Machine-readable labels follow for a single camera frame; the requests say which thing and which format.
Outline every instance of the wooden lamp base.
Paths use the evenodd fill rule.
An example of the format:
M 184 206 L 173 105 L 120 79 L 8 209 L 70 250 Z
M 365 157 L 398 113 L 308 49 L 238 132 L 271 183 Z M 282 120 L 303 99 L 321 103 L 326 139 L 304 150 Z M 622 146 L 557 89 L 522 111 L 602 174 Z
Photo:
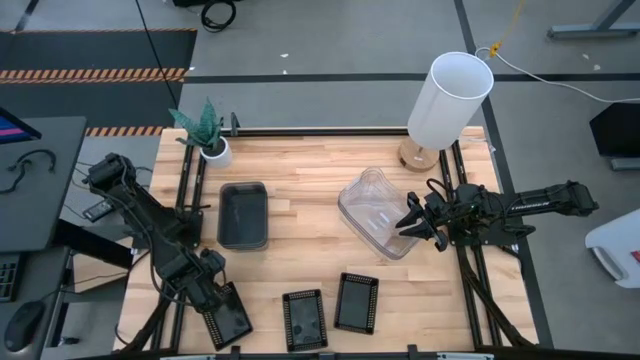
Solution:
M 440 152 L 423 148 L 407 137 L 398 148 L 398 158 L 406 169 L 413 172 L 425 172 L 438 163 Z

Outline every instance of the black plastic tray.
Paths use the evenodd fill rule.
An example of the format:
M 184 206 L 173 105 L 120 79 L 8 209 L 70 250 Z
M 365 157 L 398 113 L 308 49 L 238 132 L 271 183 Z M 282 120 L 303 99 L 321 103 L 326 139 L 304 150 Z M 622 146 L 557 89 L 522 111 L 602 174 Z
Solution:
M 305 351 L 327 347 L 327 328 L 320 290 L 282 295 L 287 351 Z
M 228 297 L 225 304 L 216 312 L 202 314 L 216 351 L 253 331 L 233 282 L 228 282 L 221 288 L 221 295 Z
M 336 329 L 373 334 L 378 303 L 378 279 L 342 273 L 336 303 Z
M 261 182 L 231 183 L 220 188 L 218 242 L 230 250 L 267 246 L 267 189 Z

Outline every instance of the yellow cable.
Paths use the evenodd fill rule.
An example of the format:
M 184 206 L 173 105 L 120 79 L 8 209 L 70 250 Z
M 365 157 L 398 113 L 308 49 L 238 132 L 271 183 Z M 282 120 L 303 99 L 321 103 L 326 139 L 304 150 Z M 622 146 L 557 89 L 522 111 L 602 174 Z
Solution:
M 504 33 L 504 35 L 502 35 L 502 39 L 500 39 L 500 41 L 494 43 L 493 45 L 491 45 L 490 50 L 489 50 L 489 57 L 494 57 L 498 54 L 498 50 L 500 50 L 500 48 L 502 47 L 502 43 L 507 40 L 507 37 L 509 36 L 509 34 L 511 34 L 511 31 L 513 31 L 513 28 L 515 27 L 516 23 L 518 22 L 518 18 L 520 17 L 520 12 L 522 11 L 522 8 L 524 7 L 524 3 L 526 2 L 526 0 L 520 0 L 520 4 L 518 4 L 518 7 L 516 8 L 516 12 L 513 14 L 513 19 L 511 19 L 511 24 L 509 25 L 509 28 L 507 29 L 507 31 Z

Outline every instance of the computer monitor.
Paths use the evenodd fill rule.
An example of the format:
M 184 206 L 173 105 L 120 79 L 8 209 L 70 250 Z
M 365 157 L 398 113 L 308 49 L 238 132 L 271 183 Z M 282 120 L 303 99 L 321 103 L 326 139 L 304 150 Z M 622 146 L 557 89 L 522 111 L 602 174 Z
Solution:
M 0 107 L 0 145 L 37 140 L 42 137 L 36 129 L 20 121 L 10 112 Z

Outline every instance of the potted plant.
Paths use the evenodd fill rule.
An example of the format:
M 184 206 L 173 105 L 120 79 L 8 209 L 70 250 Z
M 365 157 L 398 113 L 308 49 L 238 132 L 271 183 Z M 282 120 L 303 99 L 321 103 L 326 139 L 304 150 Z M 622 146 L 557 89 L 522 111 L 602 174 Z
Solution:
M 231 148 L 227 139 L 220 136 L 223 118 L 218 121 L 216 111 L 209 98 L 207 98 L 207 103 L 204 105 L 199 123 L 191 120 L 178 110 L 169 109 L 169 112 L 189 134 L 187 139 L 177 138 L 176 141 L 185 145 L 200 147 L 200 154 L 212 167 L 223 168 L 231 164 Z

